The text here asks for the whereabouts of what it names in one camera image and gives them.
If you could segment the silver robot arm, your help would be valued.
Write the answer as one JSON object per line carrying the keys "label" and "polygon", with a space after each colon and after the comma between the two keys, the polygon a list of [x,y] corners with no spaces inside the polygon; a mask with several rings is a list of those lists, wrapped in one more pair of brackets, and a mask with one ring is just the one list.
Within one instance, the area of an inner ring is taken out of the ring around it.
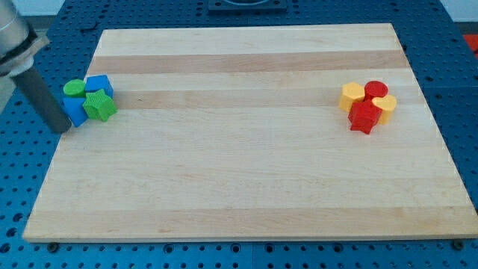
{"label": "silver robot arm", "polygon": [[54,133],[72,125],[34,66],[34,56],[49,44],[10,0],[1,0],[1,76],[10,78]]}

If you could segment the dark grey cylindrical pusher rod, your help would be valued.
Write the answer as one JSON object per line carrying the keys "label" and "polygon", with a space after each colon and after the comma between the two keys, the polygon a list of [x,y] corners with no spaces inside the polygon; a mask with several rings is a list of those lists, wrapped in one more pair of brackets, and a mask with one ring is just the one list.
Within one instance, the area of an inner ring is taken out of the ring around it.
{"label": "dark grey cylindrical pusher rod", "polygon": [[12,80],[52,132],[62,134],[71,128],[70,119],[35,67],[13,76]]}

